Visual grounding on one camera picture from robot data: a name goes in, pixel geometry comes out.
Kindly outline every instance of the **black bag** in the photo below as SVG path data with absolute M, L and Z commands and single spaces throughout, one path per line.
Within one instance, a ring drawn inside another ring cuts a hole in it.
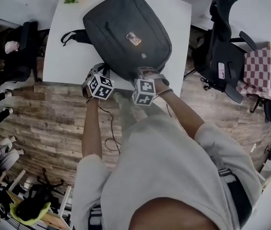
M 105 0 L 84 16 L 83 24 L 86 30 L 74 31 L 67 41 L 92 44 L 125 80 L 134 81 L 139 67 L 161 72 L 171 55 L 168 34 L 145 0 Z M 64 45 L 70 33 L 62 37 Z
M 52 197 L 50 190 L 43 185 L 33 185 L 30 188 L 28 198 L 17 206 L 16 216 L 24 221 L 36 219 L 45 204 L 51 202 Z

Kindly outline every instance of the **wooden floor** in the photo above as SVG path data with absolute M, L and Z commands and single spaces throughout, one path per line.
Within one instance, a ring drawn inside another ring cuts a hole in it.
M 196 35 L 196 32 L 191 32 L 191 41 Z M 38 58 L 40 77 L 43 61 L 43 58 Z M 188 58 L 186 71 L 191 68 L 192 60 Z M 0 102 L 0 106 L 12 107 L 14 112 L 0 124 L 0 140 L 15 135 L 17 141 L 14 147 L 25 151 L 10 169 L 9 175 L 13 178 L 25 169 L 30 176 L 36 178 L 42 175 L 42 168 L 46 168 L 51 182 L 58 183 L 62 178 L 66 184 L 73 186 L 77 164 L 82 158 L 81 136 L 86 114 L 81 87 L 69 84 L 37 84 L 34 83 L 32 75 L 27 82 L 5 83 L 0 86 L 0 92 L 4 89 L 13 90 L 13 97 Z M 264 151 L 267 146 L 271 146 L 271 123 L 264 122 L 262 108 L 258 108 L 254 114 L 249 113 L 255 99 L 245 97 L 242 104 L 237 104 L 223 93 L 215 90 L 206 92 L 198 74 L 190 75 L 184 80 L 181 98 L 204 121 L 214 122 L 229 133 L 248 154 L 256 143 L 257 147 L 251 157 L 257 170 L 262 167 L 267 156 Z M 114 115 L 114 135 L 120 141 L 118 106 L 112 100 L 102 101 L 100 106 Z M 103 161 L 108 167 L 114 168 L 118 152 L 104 146 L 104 141 L 112 136 L 111 117 L 99 110 L 99 119 Z M 108 142 L 108 146 L 116 149 L 112 141 Z

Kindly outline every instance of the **red and white checkered blanket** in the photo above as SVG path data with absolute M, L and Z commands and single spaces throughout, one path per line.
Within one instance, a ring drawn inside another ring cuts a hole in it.
M 244 82 L 236 88 L 241 94 L 257 94 L 271 99 L 271 43 L 245 54 Z

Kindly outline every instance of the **backpack zipper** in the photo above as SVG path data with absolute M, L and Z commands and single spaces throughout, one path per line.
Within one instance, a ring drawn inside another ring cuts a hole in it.
M 120 48 L 125 51 L 124 47 L 121 45 L 121 43 L 118 41 L 118 39 L 115 37 L 115 35 L 112 33 L 111 29 L 108 27 L 108 22 L 105 24 L 105 29 L 107 32 L 112 36 L 112 38 L 115 40 L 115 42 L 120 46 Z

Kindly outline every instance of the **desk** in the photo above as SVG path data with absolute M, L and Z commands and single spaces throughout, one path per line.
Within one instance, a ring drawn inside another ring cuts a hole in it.
M 70 31 L 84 29 L 82 18 L 104 0 L 79 0 L 76 4 L 64 4 L 59 0 L 51 24 L 44 62 L 43 81 L 83 84 L 89 70 L 103 62 L 92 45 L 69 41 L 63 47 L 61 37 Z M 173 45 L 171 57 L 162 73 L 170 82 L 170 87 L 179 96 L 186 65 L 191 5 L 181 0 L 146 0 L 165 27 Z M 133 90 L 127 82 L 110 73 L 116 89 Z

